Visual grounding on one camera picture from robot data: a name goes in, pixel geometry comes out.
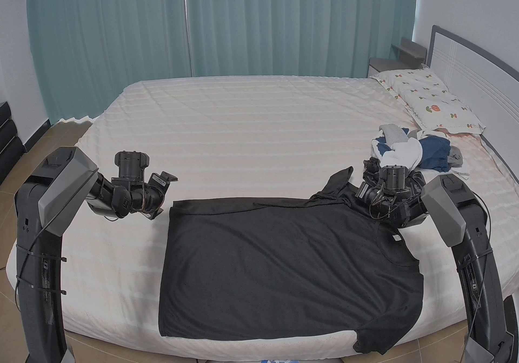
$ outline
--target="pillow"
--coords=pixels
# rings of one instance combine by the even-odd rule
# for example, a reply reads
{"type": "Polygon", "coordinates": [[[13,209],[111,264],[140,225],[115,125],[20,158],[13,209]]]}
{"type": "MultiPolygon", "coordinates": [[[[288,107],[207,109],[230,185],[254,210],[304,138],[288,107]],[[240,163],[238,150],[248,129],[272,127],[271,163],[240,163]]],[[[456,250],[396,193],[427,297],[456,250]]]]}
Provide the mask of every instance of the pillow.
{"type": "Polygon", "coordinates": [[[389,70],[371,77],[406,107],[422,129],[480,134],[485,128],[429,68],[389,70]]]}

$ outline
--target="headboard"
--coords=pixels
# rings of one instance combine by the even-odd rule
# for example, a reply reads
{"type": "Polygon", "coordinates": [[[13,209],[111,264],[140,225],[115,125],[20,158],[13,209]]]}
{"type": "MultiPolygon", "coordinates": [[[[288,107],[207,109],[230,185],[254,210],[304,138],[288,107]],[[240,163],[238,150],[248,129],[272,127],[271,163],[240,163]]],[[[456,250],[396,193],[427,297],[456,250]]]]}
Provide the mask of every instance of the headboard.
{"type": "Polygon", "coordinates": [[[427,66],[486,125],[482,139],[519,182],[519,72],[437,25],[432,27],[427,66]]]}

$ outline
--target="bed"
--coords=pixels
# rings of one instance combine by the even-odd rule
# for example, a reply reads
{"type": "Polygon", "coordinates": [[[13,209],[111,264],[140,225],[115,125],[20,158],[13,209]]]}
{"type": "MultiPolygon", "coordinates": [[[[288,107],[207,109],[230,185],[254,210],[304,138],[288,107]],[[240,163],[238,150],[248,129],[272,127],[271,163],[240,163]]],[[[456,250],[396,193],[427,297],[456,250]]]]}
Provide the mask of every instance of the bed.
{"type": "MultiPolygon", "coordinates": [[[[433,29],[428,63],[487,125],[483,139],[451,136],[469,166],[468,185],[488,204],[503,297],[519,288],[519,161],[507,136],[519,129],[519,74],[468,42],[433,29]],[[504,134],[503,123],[510,127],[504,134]]],[[[362,160],[378,126],[415,128],[405,108],[373,79],[229,76],[141,81],[124,92],[79,140],[107,177],[113,155],[142,151],[146,179],[178,176],[165,201],[214,197],[308,198],[333,173],[362,160]]],[[[305,338],[210,341],[163,338],[157,315],[168,215],[139,214],[114,223],[81,206],[63,236],[63,319],[67,330],[129,348],[198,359],[324,359],[355,354],[354,331],[305,338]]],[[[422,314],[402,342],[465,319],[451,250],[430,218],[404,229],[424,275],[422,314]]],[[[15,249],[7,265],[12,285],[15,249]]]]}

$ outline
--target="pile of clothes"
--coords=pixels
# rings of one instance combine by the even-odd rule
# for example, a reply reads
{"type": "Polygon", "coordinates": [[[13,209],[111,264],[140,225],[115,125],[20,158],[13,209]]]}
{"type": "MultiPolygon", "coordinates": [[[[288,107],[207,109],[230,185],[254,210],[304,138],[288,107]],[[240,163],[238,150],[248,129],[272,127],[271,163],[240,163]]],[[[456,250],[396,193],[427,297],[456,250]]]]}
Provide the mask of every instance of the pile of clothes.
{"type": "Polygon", "coordinates": [[[380,166],[403,165],[409,171],[416,167],[437,172],[456,172],[467,177],[463,156],[452,146],[448,136],[431,130],[400,128],[395,124],[380,125],[381,136],[372,140],[372,156],[380,166]]]}

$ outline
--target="bed sheet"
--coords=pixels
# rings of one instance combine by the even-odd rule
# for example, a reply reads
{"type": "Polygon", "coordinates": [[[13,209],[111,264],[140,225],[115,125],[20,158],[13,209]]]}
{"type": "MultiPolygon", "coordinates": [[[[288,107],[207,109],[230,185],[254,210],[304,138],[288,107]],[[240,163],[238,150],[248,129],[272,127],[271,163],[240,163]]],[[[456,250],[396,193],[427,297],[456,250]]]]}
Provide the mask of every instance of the bed sheet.
{"type": "MultiPolygon", "coordinates": [[[[204,77],[142,81],[99,116],[77,146],[106,177],[117,175],[118,151],[150,157],[146,179],[165,170],[173,200],[214,197],[308,198],[335,172],[362,160],[380,124],[415,124],[373,79],[295,76],[204,77]]],[[[487,202],[492,246],[503,294],[519,287],[519,197],[509,174],[478,138],[451,138],[470,170],[468,185],[487,202]]],[[[163,338],[158,331],[160,278],[168,214],[140,214],[114,223],[83,204],[63,236],[63,319],[67,330],[125,347],[200,359],[243,361],[323,359],[355,354],[353,331],[276,340],[217,342],[163,338]]],[[[400,341],[432,333],[465,318],[451,250],[430,218],[402,231],[425,277],[424,307],[400,341]]],[[[16,255],[7,273],[15,282],[16,255]]]]}

